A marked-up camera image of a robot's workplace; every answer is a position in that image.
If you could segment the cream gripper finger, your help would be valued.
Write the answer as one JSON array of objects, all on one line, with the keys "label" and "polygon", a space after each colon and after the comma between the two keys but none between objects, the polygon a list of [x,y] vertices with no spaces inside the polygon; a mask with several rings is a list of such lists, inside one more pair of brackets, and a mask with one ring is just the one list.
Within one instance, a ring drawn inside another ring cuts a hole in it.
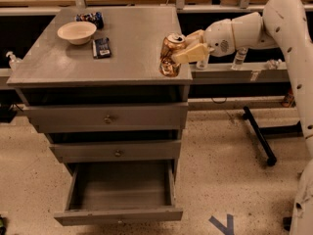
[{"label": "cream gripper finger", "polygon": [[192,47],[178,51],[171,56],[176,64],[186,64],[204,60],[209,54],[206,43],[198,43]]},{"label": "cream gripper finger", "polygon": [[188,34],[185,37],[186,44],[191,45],[194,42],[203,43],[203,34],[204,31],[202,29],[199,29],[197,31],[194,31],[193,33]]}]

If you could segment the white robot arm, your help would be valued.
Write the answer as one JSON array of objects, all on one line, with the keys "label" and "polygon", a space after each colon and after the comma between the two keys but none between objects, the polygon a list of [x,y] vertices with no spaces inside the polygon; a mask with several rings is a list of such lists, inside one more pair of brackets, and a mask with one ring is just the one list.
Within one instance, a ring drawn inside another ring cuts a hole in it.
[{"label": "white robot arm", "polygon": [[176,64],[222,57],[241,48],[280,48],[306,147],[313,156],[313,41],[300,0],[269,0],[262,13],[219,21],[179,39],[185,44],[171,55]]}]

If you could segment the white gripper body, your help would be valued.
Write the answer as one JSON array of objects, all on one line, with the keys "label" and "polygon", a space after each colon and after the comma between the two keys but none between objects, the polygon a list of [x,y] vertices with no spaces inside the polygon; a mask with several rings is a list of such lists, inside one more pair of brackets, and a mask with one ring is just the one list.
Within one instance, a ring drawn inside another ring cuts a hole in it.
[{"label": "white gripper body", "polygon": [[235,52],[232,21],[229,19],[211,24],[204,31],[203,37],[212,49],[211,55],[214,57],[223,57]]}]

